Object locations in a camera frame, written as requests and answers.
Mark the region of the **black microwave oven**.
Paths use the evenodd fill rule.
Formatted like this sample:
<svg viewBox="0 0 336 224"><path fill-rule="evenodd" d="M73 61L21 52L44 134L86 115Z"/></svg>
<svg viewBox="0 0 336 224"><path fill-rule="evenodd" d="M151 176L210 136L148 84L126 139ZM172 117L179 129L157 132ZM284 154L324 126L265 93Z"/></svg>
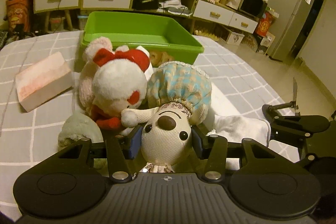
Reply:
<svg viewBox="0 0 336 224"><path fill-rule="evenodd" d="M264 14L267 7L267 3L264 0L228 0L226 5L257 18L260 18Z"/></svg>

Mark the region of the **grey-green soft stone plush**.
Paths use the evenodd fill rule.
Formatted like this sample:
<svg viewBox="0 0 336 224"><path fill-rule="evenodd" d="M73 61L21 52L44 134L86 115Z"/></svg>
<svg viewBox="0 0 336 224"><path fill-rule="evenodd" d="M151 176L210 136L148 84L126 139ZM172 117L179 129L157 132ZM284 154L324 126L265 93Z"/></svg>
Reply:
<svg viewBox="0 0 336 224"><path fill-rule="evenodd" d="M58 135L58 149L62 150L82 138L89 138L93 143L104 140L101 130L91 118L75 112L64 122Z"/></svg>

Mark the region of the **egg tray on floor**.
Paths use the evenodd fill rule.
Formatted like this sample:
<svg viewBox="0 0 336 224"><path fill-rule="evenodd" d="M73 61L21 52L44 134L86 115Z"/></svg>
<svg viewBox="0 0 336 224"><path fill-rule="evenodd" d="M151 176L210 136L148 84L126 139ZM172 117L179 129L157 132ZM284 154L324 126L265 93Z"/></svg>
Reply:
<svg viewBox="0 0 336 224"><path fill-rule="evenodd" d="M213 33L210 33L207 29L194 29L193 34L197 36L204 36L210 38L216 42L219 41L219 37Z"/></svg>

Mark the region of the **green plastic bin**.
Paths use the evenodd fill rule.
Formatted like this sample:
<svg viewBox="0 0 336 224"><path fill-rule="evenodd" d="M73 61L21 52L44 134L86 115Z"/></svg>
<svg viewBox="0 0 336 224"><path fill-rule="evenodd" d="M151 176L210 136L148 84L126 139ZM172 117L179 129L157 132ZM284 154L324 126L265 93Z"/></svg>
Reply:
<svg viewBox="0 0 336 224"><path fill-rule="evenodd" d="M113 48L142 46L150 55L153 67L168 61L194 64L204 48L176 20L151 14L131 12L92 12L84 28L81 47L101 36L111 41Z"/></svg>

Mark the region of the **mouse plush with blue bonnet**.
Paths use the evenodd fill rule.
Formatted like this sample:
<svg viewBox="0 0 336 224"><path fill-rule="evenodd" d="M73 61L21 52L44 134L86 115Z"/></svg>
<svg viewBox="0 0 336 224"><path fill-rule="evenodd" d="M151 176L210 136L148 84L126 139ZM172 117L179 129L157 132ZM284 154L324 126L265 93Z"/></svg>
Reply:
<svg viewBox="0 0 336 224"><path fill-rule="evenodd" d="M212 84L201 69L181 61L161 64L147 82L148 109L125 109L126 128L143 124L143 172L172 173L192 147L191 128L201 124L211 106Z"/></svg>

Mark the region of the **white plush with red bow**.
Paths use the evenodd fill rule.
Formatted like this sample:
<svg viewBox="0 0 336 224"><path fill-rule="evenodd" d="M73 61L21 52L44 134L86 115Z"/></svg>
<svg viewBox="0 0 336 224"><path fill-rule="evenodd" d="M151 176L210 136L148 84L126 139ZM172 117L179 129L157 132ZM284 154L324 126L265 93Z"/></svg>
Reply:
<svg viewBox="0 0 336 224"><path fill-rule="evenodd" d="M149 52L142 46L113 49L101 36L83 52L84 68L79 79L79 100L87 115L102 130L128 135L121 112L137 109L146 97L147 81L153 73Z"/></svg>

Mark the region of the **white carton box on floor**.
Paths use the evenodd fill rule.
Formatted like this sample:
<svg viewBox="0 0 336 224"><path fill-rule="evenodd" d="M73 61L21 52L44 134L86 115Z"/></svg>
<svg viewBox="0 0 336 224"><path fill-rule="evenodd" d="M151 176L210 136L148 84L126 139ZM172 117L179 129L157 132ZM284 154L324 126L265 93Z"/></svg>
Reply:
<svg viewBox="0 0 336 224"><path fill-rule="evenodd" d="M229 29L224 29L222 38L224 39L226 44L238 46L242 42L244 34L237 33Z"/></svg>

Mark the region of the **black bag in sideboard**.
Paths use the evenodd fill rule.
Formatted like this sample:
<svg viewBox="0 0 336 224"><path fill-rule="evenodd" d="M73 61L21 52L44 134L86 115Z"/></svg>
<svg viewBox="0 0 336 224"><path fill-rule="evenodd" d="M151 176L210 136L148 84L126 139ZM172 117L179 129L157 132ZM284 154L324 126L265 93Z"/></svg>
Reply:
<svg viewBox="0 0 336 224"><path fill-rule="evenodd" d="M132 8L135 10L157 10L159 0L133 0Z"/></svg>

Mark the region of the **long low curved sideboard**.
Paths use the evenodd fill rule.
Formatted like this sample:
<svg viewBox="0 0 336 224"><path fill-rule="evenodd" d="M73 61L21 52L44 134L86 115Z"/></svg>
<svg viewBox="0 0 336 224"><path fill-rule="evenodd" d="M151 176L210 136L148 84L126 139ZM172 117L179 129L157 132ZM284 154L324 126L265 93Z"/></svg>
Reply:
<svg viewBox="0 0 336 224"><path fill-rule="evenodd" d="M134 1L130 1L130 9L138 12L134 8ZM253 33L258 25L258 19L253 16L245 15L239 11L231 9L225 5L212 3L211 0L181 0L181 4L191 13L184 11L171 13L166 5L158 9L142 9L140 13L160 14L167 17L181 17L190 20L189 31L194 31L197 21L213 22L233 29Z"/></svg>

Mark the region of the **white foam block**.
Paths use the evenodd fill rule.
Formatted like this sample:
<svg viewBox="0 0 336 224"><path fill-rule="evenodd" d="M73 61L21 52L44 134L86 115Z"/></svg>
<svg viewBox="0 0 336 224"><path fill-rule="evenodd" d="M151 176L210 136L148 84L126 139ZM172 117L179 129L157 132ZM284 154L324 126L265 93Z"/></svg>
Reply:
<svg viewBox="0 0 336 224"><path fill-rule="evenodd" d="M18 101L27 112L73 85L72 70L60 52L38 61L15 77Z"/></svg>

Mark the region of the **silver refrigerator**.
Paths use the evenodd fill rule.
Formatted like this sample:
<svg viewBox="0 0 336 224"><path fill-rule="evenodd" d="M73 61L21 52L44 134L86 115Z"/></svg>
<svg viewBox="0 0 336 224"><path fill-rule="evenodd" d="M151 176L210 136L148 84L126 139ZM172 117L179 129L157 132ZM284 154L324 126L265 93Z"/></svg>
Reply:
<svg viewBox="0 0 336 224"><path fill-rule="evenodd" d="M275 38L266 54L273 60L283 61L289 55L303 28L314 0L268 0L268 5L278 18L271 24L269 32Z"/></svg>

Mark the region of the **white cloth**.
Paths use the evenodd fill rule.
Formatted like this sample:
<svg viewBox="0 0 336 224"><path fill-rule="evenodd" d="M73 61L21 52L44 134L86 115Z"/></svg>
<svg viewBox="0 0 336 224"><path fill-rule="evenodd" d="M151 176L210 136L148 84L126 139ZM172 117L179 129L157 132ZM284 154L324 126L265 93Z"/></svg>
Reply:
<svg viewBox="0 0 336 224"><path fill-rule="evenodd" d="M203 121L208 134L220 135L236 143L240 143L244 138L251 138L266 147L269 146L271 131L269 122L241 115L220 89L214 83L211 85L211 106Z"/></svg>

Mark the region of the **orange printed bag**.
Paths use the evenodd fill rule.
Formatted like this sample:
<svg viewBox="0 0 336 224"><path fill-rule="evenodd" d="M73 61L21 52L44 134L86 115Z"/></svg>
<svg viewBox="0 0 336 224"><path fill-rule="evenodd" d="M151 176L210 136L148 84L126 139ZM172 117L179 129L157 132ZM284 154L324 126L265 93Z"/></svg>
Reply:
<svg viewBox="0 0 336 224"><path fill-rule="evenodd" d="M7 0L6 15L9 25L9 31L21 25L24 32L30 31L30 5L29 0Z"/></svg>

